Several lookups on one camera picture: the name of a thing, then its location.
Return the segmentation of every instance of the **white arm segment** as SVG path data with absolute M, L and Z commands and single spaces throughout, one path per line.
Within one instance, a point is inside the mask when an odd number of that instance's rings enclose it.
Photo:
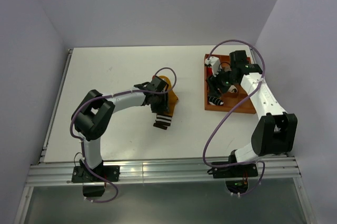
M 86 162 L 88 163 L 91 169 L 94 169 L 102 162 L 101 138 L 88 141 L 82 134 L 80 134 L 80 136 L 84 139 L 84 151 Z
M 257 88 L 260 79 L 261 74 L 259 73 L 244 75 L 241 81 L 241 86 L 249 95 Z M 276 101 L 265 80 L 262 80 L 260 89 L 251 97 L 251 101 L 259 120 L 261 116 L 264 116 L 267 113 L 272 115 L 282 115 L 286 112 Z M 237 162 L 253 161 L 259 158 L 259 156 L 254 152 L 251 142 L 243 148 L 236 150 L 235 157 Z
M 261 74 L 250 73 L 243 76 L 240 85 L 249 95 L 257 88 L 260 79 Z M 262 80 L 260 89 L 251 97 L 251 101 L 259 119 L 267 113 L 283 115 L 286 112 L 275 99 L 265 80 Z
M 132 87 L 131 90 L 139 90 L 139 88 Z M 141 106 L 144 103 L 145 95 L 144 93 L 129 93 L 120 95 L 117 97 L 106 99 L 112 101 L 115 105 L 112 114 L 123 110 L 128 107 Z M 87 141 L 83 135 L 81 137 L 84 139 L 84 151 L 86 161 L 91 169 L 96 168 L 102 162 L 101 156 L 101 138 L 96 140 Z

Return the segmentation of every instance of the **red component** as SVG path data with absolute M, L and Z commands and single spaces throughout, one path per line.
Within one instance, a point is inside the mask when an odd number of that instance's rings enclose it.
M 207 77 L 212 75 L 212 68 L 207 67 Z

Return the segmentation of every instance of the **white wall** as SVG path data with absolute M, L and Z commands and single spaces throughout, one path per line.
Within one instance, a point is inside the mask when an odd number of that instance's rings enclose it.
M 257 40 L 266 77 L 298 116 L 294 153 L 319 223 L 336 223 L 337 0 L 278 0 Z
M 42 149 L 66 50 L 37 0 L 0 6 L 0 222 L 12 223 Z
M 276 0 L 39 0 L 68 47 L 255 43 Z

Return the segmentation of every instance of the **cable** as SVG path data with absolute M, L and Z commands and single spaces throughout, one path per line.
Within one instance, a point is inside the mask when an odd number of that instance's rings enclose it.
M 260 60 L 261 60 L 261 63 L 262 63 L 262 76 L 261 76 L 261 79 L 264 78 L 264 75 L 265 75 L 265 63 L 264 63 L 264 60 L 262 58 L 262 55 L 260 54 L 260 52 L 251 44 L 245 42 L 245 41 L 241 41 L 241 40 L 237 40 L 237 39 L 230 39 L 230 40 L 225 40 L 219 44 L 217 44 L 212 50 L 211 52 L 209 53 L 209 56 L 208 56 L 208 59 L 212 56 L 212 53 L 215 51 L 216 48 L 218 48 L 220 45 L 222 44 L 225 44 L 225 43 L 229 43 L 229 42 L 237 42 L 237 43 L 241 43 L 241 44 L 245 44 L 245 45 L 248 45 L 249 47 L 251 47 L 256 53 L 257 55 L 259 56 Z M 241 195 L 246 195 L 248 193 L 250 193 L 252 190 L 254 190 L 261 182 L 262 180 L 262 177 L 264 175 L 264 170 L 265 170 L 265 163 L 264 161 L 248 161 L 248 162 L 236 162 L 236 163 L 233 163 L 233 164 L 227 164 L 227 165 L 213 165 L 209 162 L 207 162 L 206 160 L 206 151 L 207 151 L 207 148 L 211 142 L 211 140 L 213 139 L 214 135 L 216 134 L 216 132 L 219 130 L 219 128 L 223 125 L 223 123 L 227 120 L 227 118 L 232 114 L 232 112 L 234 112 L 238 107 L 240 107 L 243 103 L 245 103 L 247 100 L 249 100 L 261 87 L 262 85 L 262 82 L 259 81 L 256 89 L 254 91 L 252 91 L 247 97 L 245 97 L 242 101 L 240 101 L 239 103 L 237 103 L 226 115 L 225 117 L 220 121 L 220 123 L 217 125 L 217 127 L 214 129 L 214 131 L 211 133 L 209 139 L 207 140 L 206 144 L 205 144 L 205 147 L 204 147 L 204 150 L 203 150 L 203 153 L 202 153 L 202 159 L 204 161 L 204 163 L 209 166 L 209 167 L 212 167 L 212 168 L 224 168 L 224 167 L 231 167 L 231 166 L 237 166 L 237 165 L 249 165 L 249 164 L 255 164 L 255 163 L 262 163 L 263 164 L 263 169 L 262 169 L 262 172 L 261 172 L 261 176 L 259 178 L 259 180 L 257 181 L 256 185 L 250 189 L 249 191 L 245 192 L 244 194 L 241 194 Z
M 74 156 L 74 166 L 75 166 L 75 167 L 76 167 L 75 158 L 77 157 L 78 154 L 81 154 L 81 155 L 82 155 L 82 153 L 81 153 L 81 152 L 77 152 L 77 153 L 75 154 L 75 156 Z
M 85 198 L 85 199 L 87 199 L 87 200 L 89 200 L 89 201 L 91 201 L 91 202 L 94 202 L 94 203 L 106 203 L 106 202 L 110 202 L 110 201 L 114 200 L 114 199 L 117 197 L 117 195 L 118 195 L 118 188 L 117 188 L 116 185 L 113 184 L 111 181 L 109 181 L 109 180 L 107 180 L 107 179 L 101 177 L 100 175 L 97 175 L 96 173 L 94 173 L 94 172 L 91 170 L 91 168 L 89 167 L 89 165 L 88 165 L 88 163 L 87 163 L 87 161 L 86 161 L 86 159 L 85 159 L 84 139 L 83 139 L 82 137 L 80 137 L 80 136 L 75 135 L 75 134 L 74 134 L 74 131 L 73 131 L 73 129 L 74 129 L 74 123 L 75 123 L 76 117 L 78 116 L 78 114 L 80 113 L 80 111 L 81 111 L 85 106 L 87 106 L 88 104 L 90 104 L 91 102 L 94 102 L 94 101 L 96 101 L 96 100 L 100 100 L 100 99 L 109 99 L 109 98 L 113 98 L 113 97 L 120 96 L 120 95 L 125 95 L 125 94 L 130 94 L 130 93 L 167 94 L 168 92 L 170 92 L 170 91 L 173 90 L 173 88 L 175 87 L 175 84 L 177 83 L 177 75 L 176 75 L 175 71 L 174 71 L 172 68 L 169 68 L 169 67 L 163 67 L 163 68 L 159 69 L 159 70 L 154 74 L 154 76 L 156 76 L 159 72 L 161 72 L 162 70 L 165 70 L 165 69 L 170 70 L 170 71 L 173 73 L 173 75 L 174 75 L 174 83 L 173 83 L 172 88 L 171 88 L 170 90 L 163 91 L 163 92 L 148 91 L 148 90 L 132 90 L 132 91 L 131 91 L 131 90 L 128 90 L 128 91 L 122 91 L 122 92 L 120 92 L 120 93 L 116 93 L 116 94 L 114 94 L 114 95 L 99 96 L 99 97 L 92 98 L 92 99 L 86 101 L 86 102 L 85 102 L 85 103 L 84 103 L 84 104 L 83 104 L 83 105 L 76 111 L 76 113 L 74 114 L 74 116 L 73 116 L 73 118 L 72 118 L 72 121 L 71 121 L 71 123 L 70 123 L 70 135 L 71 135 L 72 137 L 74 137 L 74 138 L 76 138 L 76 139 L 79 139 L 79 140 L 81 141 L 81 149 L 82 149 L 83 163 L 84 163 L 86 169 L 87 169 L 93 176 L 95 176 L 96 178 L 99 178 L 99 179 L 100 179 L 101 181 L 103 181 L 103 182 L 106 182 L 106 183 L 110 184 L 110 185 L 111 185 L 112 187 L 114 187 L 115 190 L 116 190 L 115 195 L 114 195 L 112 198 L 107 199 L 107 200 L 95 200 L 95 199 L 90 199 L 90 198 Z

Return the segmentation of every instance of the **white tabletop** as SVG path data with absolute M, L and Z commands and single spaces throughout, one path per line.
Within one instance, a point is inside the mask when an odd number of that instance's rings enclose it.
M 201 157 L 204 145 L 224 112 L 204 110 L 203 60 L 213 46 L 156 46 L 75 48 L 66 74 L 50 133 L 45 162 L 72 161 L 81 151 L 69 134 L 71 115 L 91 89 L 116 93 L 151 81 L 161 67 L 176 71 L 174 89 L 179 98 L 171 127 L 153 127 L 155 114 L 149 106 L 114 114 L 102 136 L 104 160 L 140 160 Z M 245 45 L 220 46 L 215 54 L 228 55 Z M 171 72 L 163 71 L 173 82 Z M 213 138 L 208 157 L 228 156 L 250 142 L 257 115 L 233 113 Z

